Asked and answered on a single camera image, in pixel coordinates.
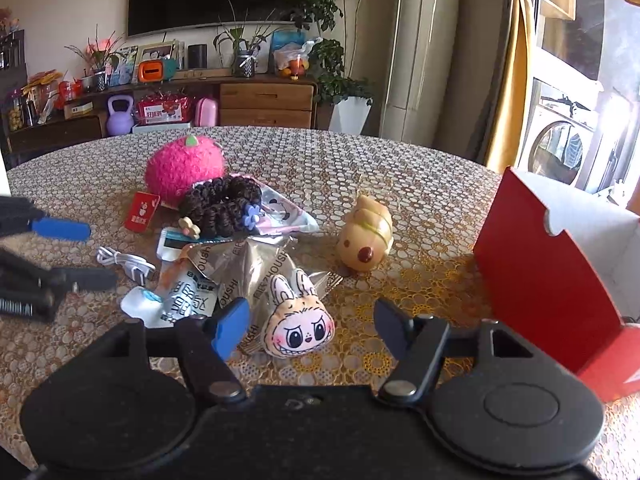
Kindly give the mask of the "pink fuzzy plush ball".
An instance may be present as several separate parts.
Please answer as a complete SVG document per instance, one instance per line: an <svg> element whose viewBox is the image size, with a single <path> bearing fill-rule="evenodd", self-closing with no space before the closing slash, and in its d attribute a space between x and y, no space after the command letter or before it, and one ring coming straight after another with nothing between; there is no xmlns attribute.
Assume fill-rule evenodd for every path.
<svg viewBox="0 0 640 480"><path fill-rule="evenodd" d="M150 157L144 182L162 202L178 206L195 183L222 177L224 168L224 153L215 141L189 134L165 144Z"/></svg>

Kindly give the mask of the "pink small case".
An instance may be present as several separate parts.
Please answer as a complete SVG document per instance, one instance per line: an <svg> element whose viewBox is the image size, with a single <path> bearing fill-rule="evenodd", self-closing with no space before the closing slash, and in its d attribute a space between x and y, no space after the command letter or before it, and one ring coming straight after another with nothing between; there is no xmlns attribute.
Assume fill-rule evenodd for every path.
<svg viewBox="0 0 640 480"><path fill-rule="evenodd" d="M193 125L215 127L218 124L218 103L212 98L201 98L194 108Z"/></svg>

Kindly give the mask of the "white washing machine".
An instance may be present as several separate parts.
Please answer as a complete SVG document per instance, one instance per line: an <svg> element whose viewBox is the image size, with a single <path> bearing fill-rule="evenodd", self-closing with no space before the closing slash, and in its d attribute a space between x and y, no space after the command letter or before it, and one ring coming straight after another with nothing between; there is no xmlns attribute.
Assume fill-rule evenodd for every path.
<svg viewBox="0 0 640 480"><path fill-rule="evenodd" d="M634 106L616 91L536 79L515 166L596 194L613 183L632 118Z"/></svg>

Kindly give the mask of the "bag of oranges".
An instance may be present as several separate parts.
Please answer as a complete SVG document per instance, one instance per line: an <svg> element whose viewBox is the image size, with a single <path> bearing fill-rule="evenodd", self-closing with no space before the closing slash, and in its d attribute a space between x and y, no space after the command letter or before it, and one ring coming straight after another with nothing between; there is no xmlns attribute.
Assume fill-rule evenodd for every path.
<svg viewBox="0 0 640 480"><path fill-rule="evenodd" d="M272 54L274 72L283 78L297 80L306 74L310 63L309 58L312 49L320 44L321 37L311 38L303 44L290 42Z"/></svg>

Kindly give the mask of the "black speaker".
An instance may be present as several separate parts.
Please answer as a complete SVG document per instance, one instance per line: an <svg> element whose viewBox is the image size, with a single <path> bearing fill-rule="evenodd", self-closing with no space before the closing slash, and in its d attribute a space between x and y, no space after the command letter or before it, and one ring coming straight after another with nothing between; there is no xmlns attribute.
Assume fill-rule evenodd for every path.
<svg viewBox="0 0 640 480"><path fill-rule="evenodd" d="M208 67L207 44L190 44L186 49L186 62L189 70L201 70Z"/></svg>

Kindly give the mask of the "dark brown hair scrunchie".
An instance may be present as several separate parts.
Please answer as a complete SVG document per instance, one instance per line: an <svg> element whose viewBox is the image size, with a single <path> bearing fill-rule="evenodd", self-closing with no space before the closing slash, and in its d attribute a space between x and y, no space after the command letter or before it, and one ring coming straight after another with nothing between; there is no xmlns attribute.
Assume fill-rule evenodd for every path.
<svg viewBox="0 0 640 480"><path fill-rule="evenodd" d="M254 232L262 210L262 188L253 178L225 176L195 185L178 206L186 229L213 240Z"/></svg>

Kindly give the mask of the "small red tag card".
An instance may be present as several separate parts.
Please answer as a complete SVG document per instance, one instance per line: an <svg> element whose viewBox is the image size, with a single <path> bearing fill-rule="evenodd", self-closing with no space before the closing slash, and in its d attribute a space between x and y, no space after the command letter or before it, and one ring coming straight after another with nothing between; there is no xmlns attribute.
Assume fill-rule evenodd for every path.
<svg viewBox="0 0 640 480"><path fill-rule="evenodd" d="M124 227L131 232L143 233L149 227L159 204L160 196L148 192L135 192Z"/></svg>

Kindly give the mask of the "wooden tv cabinet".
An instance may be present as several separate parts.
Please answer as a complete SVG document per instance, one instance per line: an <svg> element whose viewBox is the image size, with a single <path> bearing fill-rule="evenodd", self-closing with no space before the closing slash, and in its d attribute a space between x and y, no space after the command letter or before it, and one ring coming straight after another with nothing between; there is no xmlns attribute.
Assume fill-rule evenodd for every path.
<svg viewBox="0 0 640 480"><path fill-rule="evenodd" d="M154 84L126 84L86 93L53 110L43 125L11 131L2 118L2 155L11 167L25 160L111 134L108 127L129 115L137 126L163 127L316 125L317 85L307 79L183 78Z"/></svg>

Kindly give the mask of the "photo frame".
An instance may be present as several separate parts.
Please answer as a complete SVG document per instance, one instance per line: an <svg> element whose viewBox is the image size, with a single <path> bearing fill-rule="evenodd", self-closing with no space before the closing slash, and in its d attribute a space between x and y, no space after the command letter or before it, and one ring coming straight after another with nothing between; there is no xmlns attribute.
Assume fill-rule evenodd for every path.
<svg viewBox="0 0 640 480"><path fill-rule="evenodd" d="M178 69L183 66L184 43L179 40L157 42L156 44L142 44L138 47L136 65L144 61L172 58L176 61Z"/></svg>

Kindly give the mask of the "red gift box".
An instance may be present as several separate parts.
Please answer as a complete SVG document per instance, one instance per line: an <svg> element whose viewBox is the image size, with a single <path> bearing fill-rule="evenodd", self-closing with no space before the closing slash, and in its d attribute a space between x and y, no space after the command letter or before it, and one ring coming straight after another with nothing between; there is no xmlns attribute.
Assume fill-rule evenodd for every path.
<svg viewBox="0 0 640 480"><path fill-rule="evenodd" d="M182 93L157 92L137 102L137 118L141 125L190 122L192 116L193 98Z"/></svg>

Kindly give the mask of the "purple kettlebell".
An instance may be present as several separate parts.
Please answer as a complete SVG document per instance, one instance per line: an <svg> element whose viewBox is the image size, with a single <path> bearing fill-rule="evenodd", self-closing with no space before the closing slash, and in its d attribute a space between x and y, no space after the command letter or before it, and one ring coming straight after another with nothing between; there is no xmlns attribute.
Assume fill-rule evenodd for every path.
<svg viewBox="0 0 640 480"><path fill-rule="evenodd" d="M115 110L115 104L122 102L126 104L123 110ZM110 136L124 136L134 128L134 98L121 94L120 96L110 96L106 101L108 117L106 121L106 132Z"/></svg>

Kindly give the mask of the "red cardboard box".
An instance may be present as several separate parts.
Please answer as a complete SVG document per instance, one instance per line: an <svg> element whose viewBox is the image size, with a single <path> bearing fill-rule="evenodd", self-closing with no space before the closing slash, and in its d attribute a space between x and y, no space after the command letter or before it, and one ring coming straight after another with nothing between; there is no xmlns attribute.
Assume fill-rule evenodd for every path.
<svg viewBox="0 0 640 480"><path fill-rule="evenodd" d="M509 168L473 252L495 318L601 401L638 392L638 214Z"/></svg>

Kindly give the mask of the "pink white snack packet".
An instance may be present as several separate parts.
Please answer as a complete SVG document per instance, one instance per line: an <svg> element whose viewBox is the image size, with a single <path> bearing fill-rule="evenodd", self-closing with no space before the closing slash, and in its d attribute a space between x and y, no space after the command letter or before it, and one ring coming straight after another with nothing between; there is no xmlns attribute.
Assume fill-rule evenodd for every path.
<svg viewBox="0 0 640 480"><path fill-rule="evenodd" d="M234 236L315 233L318 221L268 184L232 176L228 186Z"/></svg>

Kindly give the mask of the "yellow squishy animal toy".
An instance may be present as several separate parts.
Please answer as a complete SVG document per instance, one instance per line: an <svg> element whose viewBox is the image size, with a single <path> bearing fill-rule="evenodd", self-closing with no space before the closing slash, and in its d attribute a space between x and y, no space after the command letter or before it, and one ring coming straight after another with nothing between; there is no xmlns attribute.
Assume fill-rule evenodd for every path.
<svg viewBox="0 0 640 480"><path fill-rule="evenodd" d="M336 245L337 258L350 270L375 269L393 247L393 219L386 206L360 194L345 217Z"/></svg>

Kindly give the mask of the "blue white small packet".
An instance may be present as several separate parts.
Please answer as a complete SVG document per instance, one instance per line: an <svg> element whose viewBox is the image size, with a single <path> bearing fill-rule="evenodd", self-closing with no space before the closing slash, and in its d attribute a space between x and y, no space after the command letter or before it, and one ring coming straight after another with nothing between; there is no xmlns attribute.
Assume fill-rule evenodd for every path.
<svg viewBox="0 0 640 480"><path fill-rule="evenodd" d="M120 302L122 312L140 318L146 328L171 327L192 315L211 316L218 304L218 286L181 255L191 243L177 228L163 229L156 251L160 258L156 286L131 289Z"/></svg>

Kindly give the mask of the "beige standing air conditioner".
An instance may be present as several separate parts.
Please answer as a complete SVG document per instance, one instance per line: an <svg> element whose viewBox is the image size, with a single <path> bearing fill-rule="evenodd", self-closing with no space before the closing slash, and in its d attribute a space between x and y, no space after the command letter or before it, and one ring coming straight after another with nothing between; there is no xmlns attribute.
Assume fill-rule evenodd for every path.
<svg viewBox="0 0 640 480"><path fill-rule="evenodd" d="M459 0L397 0L378 134L430 146L446 93Z"/></svg>

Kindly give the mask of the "tall potted plant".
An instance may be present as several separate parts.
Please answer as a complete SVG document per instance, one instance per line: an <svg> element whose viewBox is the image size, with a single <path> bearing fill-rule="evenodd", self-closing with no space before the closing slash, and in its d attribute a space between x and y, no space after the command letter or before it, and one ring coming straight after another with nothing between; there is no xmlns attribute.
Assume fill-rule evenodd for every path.
<svg viewBox="0 0 640 480"><path fill-rule="evenodd" d="M374 103L369 81L352 76L363 0L296 0L295 27L317 31L309 41L310 78L316 84L317 122L336 133L359 136Z"/></svg>

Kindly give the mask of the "glass vase with plant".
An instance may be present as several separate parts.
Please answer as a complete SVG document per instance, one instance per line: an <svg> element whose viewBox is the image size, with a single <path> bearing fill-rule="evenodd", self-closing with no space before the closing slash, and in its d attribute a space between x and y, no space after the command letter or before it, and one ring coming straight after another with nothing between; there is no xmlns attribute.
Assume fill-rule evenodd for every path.
<svg viewBox="0 0 640 480"><path fill-rule="evenodd" d="M231 1L228 1L231 12L229 23L220 22L222 31L213 39L213 47L219 56L222 56L222 46L231 46L231 75L238 78L253 78L256 75L257 57L262 50L262 45L267 42L277 27L271 19L274 10L266 17L265 21L258 23L253 32L246 34L248 26L248 12L240 20Z"/></svg>

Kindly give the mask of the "silver foil snack packet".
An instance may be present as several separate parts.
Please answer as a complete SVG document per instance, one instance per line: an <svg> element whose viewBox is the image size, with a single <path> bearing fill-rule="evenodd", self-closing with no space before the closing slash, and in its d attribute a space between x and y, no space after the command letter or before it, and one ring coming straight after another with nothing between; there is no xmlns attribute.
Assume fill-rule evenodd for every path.
<svg viewBox="0 0 640 480"><path fill-rule="evenodd" d="M258 351L265 352L260 336L271 312L269 280L273 275L282 274L289 278L295 268L304 270L322 304L342 280L335 272L318 266L299 240L289 235L250 236L234 242L190 244L183 248L181 255L188 258L204 278L219 286L221 307L228 307L238 298L247 300L250 325L240 342L240 349L249 356Z"/></svg>

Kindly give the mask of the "lace patterned tablecloth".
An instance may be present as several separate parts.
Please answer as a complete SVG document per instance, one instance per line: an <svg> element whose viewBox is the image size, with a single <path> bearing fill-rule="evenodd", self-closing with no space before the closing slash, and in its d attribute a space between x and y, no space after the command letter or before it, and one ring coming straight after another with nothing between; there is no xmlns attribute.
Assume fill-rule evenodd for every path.
<svg viewBox="0 0 640 480"><path fill-rule="evenodd" d="M346 278L324 302L337 334L320 356L274 362L263 353L235 353L232 370L247 387L263 384L348 385L376 388L393 362L375 336L372 304L386 296L412 315L431 313L473 326L490 318L472 247L500 176L475 162L411 144L370 136L302 129L211 128L231 172L250 174L310 212L321 233L309 257L334 263L334 242L359 193L386 203L395 243L382 266ZM120 136L42 155L9 170L13 195L31 198L51 216L90 224L92 237L73 244L25 235L1 243L42 266L91 266L99 246L155 257L160 230L175 222L160 210L143 234L124 228L134 197L143 190L151 155L179 139L179 131ZM1 317L1 446L33 467L24 441L21 405L44 378L124 319L119 304L134 286L116 268L112 292L67 296L52 324ZM639 393L608 404L606 426L589 465L602 479L639 479Z"/></svg>

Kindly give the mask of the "pink monster plush keychain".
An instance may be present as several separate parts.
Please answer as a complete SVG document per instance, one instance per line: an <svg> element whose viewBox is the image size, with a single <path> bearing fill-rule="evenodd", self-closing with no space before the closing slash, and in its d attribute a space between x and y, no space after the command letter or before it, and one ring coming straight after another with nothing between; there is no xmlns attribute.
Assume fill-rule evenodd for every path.
<svg viewBox="0 0 640 480"><path fill-rule="evenodd" d="M262 346L277 359L314 352L332 341L335 322L304 270L269 280L271 312L262 326Z"/></svg>

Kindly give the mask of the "yellow curtain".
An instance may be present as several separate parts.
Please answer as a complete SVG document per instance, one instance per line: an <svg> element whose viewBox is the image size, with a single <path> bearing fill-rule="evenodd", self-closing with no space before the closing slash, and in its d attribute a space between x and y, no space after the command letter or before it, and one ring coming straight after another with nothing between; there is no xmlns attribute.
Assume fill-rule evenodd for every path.
<svg viewBox="0 0 640 480"><path fill-rule="evenodd" d="M535 0L502 0L496 78L485 136L485 166L501 174L516 161L532 91Z"/></svg>

